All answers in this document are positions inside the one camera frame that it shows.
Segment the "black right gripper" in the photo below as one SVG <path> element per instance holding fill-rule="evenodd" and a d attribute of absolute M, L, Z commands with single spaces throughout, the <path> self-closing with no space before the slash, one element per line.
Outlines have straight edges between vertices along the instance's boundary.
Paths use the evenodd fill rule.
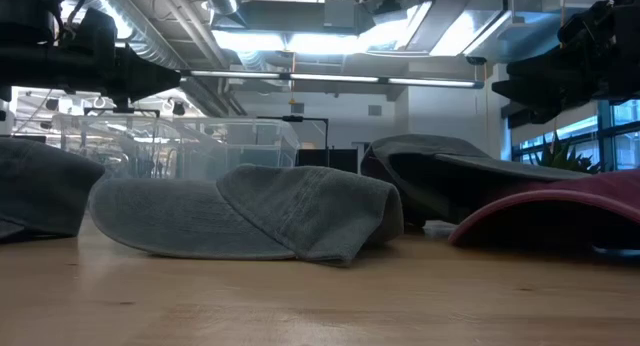
<path fill-rule="evenodd" d="M 570 106 L 570 96 L 562 77 L 573 62 L 586 78 L 589 93 L 596 99 L 626 102 L 639 98 L 639 31 L 622 33 L 578 31 L 559 34 L 564 48 L 553 48 L 538 56 L 506 65 L 507 80 L 496 81 L 491 89 L 514 101 L 507 105 L 507 126 L 545 124 Z"/>

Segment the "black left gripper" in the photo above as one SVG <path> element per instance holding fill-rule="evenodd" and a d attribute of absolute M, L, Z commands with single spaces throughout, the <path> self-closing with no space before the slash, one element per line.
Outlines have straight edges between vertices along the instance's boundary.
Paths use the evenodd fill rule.
<path fill-rule="evenodd" d="M 139 57 L 130 46 L 1 45 L 1 94 L 12 86 L 124 95 L 132 102 L 177 88 L 181 74 Z"/>

